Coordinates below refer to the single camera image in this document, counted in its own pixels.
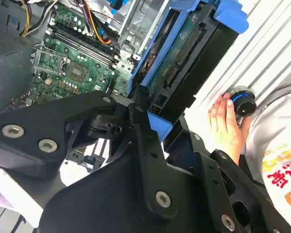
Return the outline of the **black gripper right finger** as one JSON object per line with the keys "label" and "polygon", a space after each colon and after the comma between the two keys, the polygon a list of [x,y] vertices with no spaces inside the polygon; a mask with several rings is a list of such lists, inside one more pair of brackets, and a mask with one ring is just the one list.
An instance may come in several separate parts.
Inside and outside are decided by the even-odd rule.
{"label": "black gripper right finger", "polygon": [[211,232],[243,233],[223,182],[219,167],[210,157],[202,138],[190,131],[181,117],[167,137],[167,162],[192,173],[199,185],[201,204],[210,220]]}

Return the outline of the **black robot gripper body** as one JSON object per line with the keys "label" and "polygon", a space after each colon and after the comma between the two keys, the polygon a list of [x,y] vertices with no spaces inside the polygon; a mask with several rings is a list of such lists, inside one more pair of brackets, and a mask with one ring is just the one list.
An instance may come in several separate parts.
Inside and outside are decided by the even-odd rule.
{"label": "black robot gripper body", "polygon": [[[56,194],[43,211],[38,232],[211,233],[201,200],[192,173],[157,154],[130,154]],[[244,200],[230,203],[244,232],[250,226],[254,233],[291,233],[253,186]]]}

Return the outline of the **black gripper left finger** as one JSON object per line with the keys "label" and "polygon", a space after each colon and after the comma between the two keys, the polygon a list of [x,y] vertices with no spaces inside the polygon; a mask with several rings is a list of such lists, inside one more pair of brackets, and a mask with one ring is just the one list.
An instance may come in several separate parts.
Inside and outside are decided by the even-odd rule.
{"label": "black gripper left finger", "polygon": [[111,141],[109,164],[130,154],[164,159],[143,98],[124,106],[94,91],[0,114],[0,168],[50,180],[70,152],[98,138]]}

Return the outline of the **person's bare hand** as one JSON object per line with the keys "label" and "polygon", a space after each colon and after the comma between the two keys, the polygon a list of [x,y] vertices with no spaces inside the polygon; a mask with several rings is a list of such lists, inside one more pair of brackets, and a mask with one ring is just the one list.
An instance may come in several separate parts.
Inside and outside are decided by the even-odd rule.
{"label": "person's bare hand", "polygon": [[217,149],[225,152],[238,165],[249,134],[251,117],[243,118],[241,126],[238,126],[230,94],[224,93],[209,109],[208,122]]}

